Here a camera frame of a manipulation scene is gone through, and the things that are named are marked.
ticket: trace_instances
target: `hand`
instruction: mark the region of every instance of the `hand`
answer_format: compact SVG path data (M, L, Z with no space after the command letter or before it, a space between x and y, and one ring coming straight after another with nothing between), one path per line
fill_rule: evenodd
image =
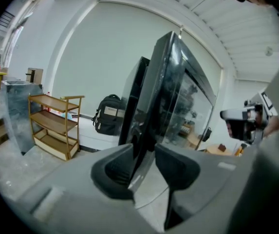
M269 136L270 134L272 134L273 132L276 132L279 130L279 117L278 116L272 116L269 119L269 123L266 126L266 128L264 129L264 137Z

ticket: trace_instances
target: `corrugated ceiling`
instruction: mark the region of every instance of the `corrugated ceiling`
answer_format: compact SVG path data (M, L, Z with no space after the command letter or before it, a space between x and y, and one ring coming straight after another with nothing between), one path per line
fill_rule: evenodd
M235 65L238 79L270 81L278 71L279 15L274 8L236 0L175 1L216 34Z

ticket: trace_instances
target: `backpack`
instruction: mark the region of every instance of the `backpack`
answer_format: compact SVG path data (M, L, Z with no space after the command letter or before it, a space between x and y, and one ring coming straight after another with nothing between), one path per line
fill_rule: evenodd
M92 118L93 126L98 133L114 135L120 104L121 99L117 95L109 95L100 102L96 115Z

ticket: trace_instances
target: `wooden cart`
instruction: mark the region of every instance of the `wooden cart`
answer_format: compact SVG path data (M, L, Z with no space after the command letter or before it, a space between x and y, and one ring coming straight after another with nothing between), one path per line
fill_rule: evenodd
M35 144L39 148L62 160L71 159L75 153L79 151L79 115L82 98L84 98L84 96L67 96L61 97L60 99L48 95L28 97L32 135ZM69 103L70 99L79 99L79 104ZM44 106L65 113L65 118L47 110L41 110L31 114L31 101L42 105L42 108ZM67 119L68 112L74 109L78 109L77 122ZM40 125L43 129L34 132L32 121ZM68 137L68 131L75 126L77 126L77 139Z

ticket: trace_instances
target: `concrete floor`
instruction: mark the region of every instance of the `concrete floor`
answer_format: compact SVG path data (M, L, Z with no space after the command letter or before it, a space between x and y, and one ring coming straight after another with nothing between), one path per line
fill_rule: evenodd
M74 158L85 155L93 155L93 153L81 151L76 153ZM0 193L16 201L26 190L64 162L37 146L22 156L8 140L0 146ZM168 188L155 161L134 193L134 198L134 207L139 214L156 231L164 232Z

